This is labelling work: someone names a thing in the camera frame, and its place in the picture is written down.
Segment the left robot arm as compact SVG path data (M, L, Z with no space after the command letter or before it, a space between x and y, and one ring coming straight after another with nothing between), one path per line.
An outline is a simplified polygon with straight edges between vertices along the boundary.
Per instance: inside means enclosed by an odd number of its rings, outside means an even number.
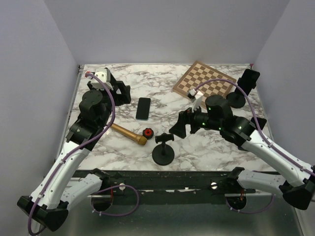
M130 86L117 81L108 68L97 69L85 76L91 78L89 90L82 96L80 114L70 127L58 158L41 184L17 202L29 217L31 236L40 234L32 231L33 221L43 229L56 231L79 202L94 192L104 194L109 189L108 180L98 173L87 175L70 188L67 185L81 162L114 123L115 108L131 102Z

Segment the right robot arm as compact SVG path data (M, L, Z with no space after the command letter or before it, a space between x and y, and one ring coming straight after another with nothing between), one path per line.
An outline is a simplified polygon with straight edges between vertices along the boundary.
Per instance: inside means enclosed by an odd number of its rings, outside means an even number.
M178 120L169 129L169 133L183 139L186 137L186 125L190 125L191 134L201 128L219 131L226 141L253 153L278 172L272 175L235 168L226 181L229 191L261 190L281 195L291 206L306 210L315 195L313 166L272 143L266 135L259 132L259 125L247 118L235 116L228 101L222 96L209 96L205 104L205 113L200 108L188 108L179 112Z

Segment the teal smartphone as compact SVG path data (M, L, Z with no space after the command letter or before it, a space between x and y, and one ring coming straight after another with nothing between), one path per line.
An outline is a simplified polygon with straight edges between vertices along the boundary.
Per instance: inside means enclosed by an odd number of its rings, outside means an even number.
M150 112L151 99L140 97L138 99L136 119L137 120L148 120Z

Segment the black round-base phone stand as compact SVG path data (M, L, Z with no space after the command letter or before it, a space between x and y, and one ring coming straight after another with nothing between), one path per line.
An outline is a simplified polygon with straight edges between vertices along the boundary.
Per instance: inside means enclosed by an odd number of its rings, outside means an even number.
M167 141L174 141L174 135L162 133L155 136L156 144L160 144L153 149L152 158L160 166L169 165L175 157L175 152L170 145L166 144Z

